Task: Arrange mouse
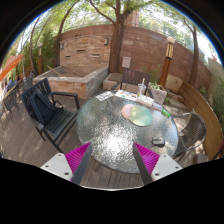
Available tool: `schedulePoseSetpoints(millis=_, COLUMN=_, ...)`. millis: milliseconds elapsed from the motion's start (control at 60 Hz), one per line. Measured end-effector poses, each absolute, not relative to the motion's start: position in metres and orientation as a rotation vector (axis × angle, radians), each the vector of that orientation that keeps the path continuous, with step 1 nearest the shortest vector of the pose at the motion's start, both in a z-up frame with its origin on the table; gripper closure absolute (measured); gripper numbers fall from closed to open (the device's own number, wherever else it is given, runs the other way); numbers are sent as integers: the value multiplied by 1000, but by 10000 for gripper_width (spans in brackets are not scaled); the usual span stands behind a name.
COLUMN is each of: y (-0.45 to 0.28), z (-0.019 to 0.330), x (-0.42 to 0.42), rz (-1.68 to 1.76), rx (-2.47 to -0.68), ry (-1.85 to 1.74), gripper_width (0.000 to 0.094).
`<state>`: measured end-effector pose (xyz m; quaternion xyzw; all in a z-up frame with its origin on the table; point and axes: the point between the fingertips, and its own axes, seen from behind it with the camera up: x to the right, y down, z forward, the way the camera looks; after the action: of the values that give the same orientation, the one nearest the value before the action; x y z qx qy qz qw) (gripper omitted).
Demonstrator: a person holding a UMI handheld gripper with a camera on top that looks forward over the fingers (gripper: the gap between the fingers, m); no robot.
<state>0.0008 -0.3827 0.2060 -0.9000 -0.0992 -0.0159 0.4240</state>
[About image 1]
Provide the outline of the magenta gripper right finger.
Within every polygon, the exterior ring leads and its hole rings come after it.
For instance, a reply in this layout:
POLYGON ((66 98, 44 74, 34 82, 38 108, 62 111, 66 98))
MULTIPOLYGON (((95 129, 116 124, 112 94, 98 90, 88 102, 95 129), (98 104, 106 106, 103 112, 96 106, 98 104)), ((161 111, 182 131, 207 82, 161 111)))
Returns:
POLYGON ((169 155, 159 155, 137 143, 133 144, 133 155, 144 185, 182 169, 169 155))

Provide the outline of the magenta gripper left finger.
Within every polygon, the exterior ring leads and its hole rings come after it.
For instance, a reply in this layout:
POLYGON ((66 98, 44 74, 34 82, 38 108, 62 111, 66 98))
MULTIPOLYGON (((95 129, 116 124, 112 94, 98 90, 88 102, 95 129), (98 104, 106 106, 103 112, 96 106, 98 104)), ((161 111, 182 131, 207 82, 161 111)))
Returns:
POLYGON ((92 145, 87 143, 73 149, 67 154, 57 153, 41 168, 65 180, 79 185, 84 176, 90 156, 92 145))

